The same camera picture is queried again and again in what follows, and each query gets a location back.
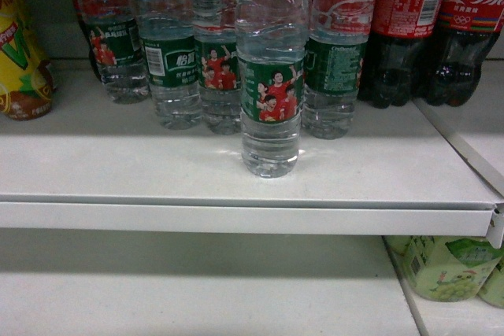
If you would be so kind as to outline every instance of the red label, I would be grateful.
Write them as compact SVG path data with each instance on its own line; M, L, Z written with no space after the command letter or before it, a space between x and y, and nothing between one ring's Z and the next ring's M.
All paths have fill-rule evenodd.
M460 31L501 31L504 0L444 0L439 24Z
M0 33L0 49L14 39L17 32L17 24L13 22L6 30Z
M442 0L376 0L371 29L381 35L418 39L434 30Z
M368 34L374 0L313 0L312 22L342 33Z

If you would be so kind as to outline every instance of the store shelf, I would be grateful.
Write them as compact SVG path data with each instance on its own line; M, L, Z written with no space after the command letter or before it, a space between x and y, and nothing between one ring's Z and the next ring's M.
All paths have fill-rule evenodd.
M416 104L449 143L504 196L502 61L486 61L474 95L461 107Z
M2 334L418 335L379 237L6 230L0 246Z
M295 170L261 179L239 135L166 130L89 69L57 79L52 113L0 119L0 227L485 235L499 201L413 103L359 102L349 135L302 134Z
M402 259L391 254L395 267ZM409 308L422 336L502 336L504 310L489 305L479 297L460 302L429 301L416 294L398 270Z

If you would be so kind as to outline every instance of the shelf bracket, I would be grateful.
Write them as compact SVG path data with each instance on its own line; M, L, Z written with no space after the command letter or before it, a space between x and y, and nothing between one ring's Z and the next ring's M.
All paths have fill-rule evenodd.
M487 240L494 248L501 248L504 237L504 204L497 204L497 209L491 215L487 231Z

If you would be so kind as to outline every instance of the dark soda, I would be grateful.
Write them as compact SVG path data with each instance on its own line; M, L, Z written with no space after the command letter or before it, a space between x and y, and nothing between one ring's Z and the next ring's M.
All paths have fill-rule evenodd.
M359 98L377 108L405 105L414 66L432 34L442 0L376 0Z
M430 105L465 104L500 36L504 0L444 0L426 49L422 95Z

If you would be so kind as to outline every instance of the plastic water bottle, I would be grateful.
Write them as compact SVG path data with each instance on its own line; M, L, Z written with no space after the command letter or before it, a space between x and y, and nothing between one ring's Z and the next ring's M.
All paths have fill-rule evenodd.
M373 5L313 0L302 124L317 138L341 138L350 128Z
M255 175L286 175L298 159L308 0L238 0L243 162Z
M77 0L102 83L112 100L131 104L149 95L131 0Z
M200 123L191 0L135 0L149 86L161 124L188 129Z
M203 120L216 134L234 134L241 130L236 0L193 0L193 9Z

